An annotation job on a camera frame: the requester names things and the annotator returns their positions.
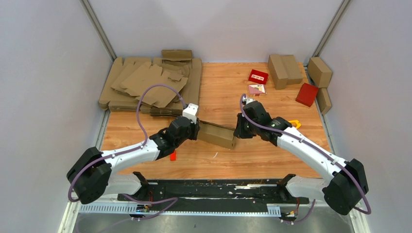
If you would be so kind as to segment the brown cardboard box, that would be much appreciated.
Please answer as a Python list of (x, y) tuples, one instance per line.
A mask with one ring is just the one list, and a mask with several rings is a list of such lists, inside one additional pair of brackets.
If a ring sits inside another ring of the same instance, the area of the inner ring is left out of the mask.
[(197, 139), (220, 146), (226, 149), (234, 149), (236, 145), (236, 137), (234, 136), (234, 128), (222, 126), (219, 124), (199, 121), (200, 130)]

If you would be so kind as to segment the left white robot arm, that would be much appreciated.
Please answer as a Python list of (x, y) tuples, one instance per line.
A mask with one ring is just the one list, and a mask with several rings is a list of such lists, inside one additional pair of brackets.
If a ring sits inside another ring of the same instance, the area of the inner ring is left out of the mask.
[(199, 129), (198, 120), (179, 116), (169, 127), (146, 141), (116, 150), (86, 149), (67, 172), (69, 200), (89, 204), (109, 194), (129, 194), (136, 200), (146, 199), (149, 188), (142, 176), (120, 175), (118, 172), (171, 155), (186, 140), (196, 140)]

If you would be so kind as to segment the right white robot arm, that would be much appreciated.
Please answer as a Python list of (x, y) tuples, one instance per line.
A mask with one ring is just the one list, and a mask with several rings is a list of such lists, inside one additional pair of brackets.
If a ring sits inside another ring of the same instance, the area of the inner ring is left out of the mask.
[(234, 132), (236, 138), (258, 136), (295, 155), (321, 176), (319, 179), (303, 178), (295, 174), (286, 176), (277, 190), (282, 202), (288, 203), (294, 198), (305, 197), (324, 201), (341, 215), (347, 215), (353, 209), (367, 215), (371, 213), (365, 196), (369, 187), (360, 161), (348, 161), (323, 149), (287, 120), (272, 118), (257, 100), (242, 95), (240, 110)]

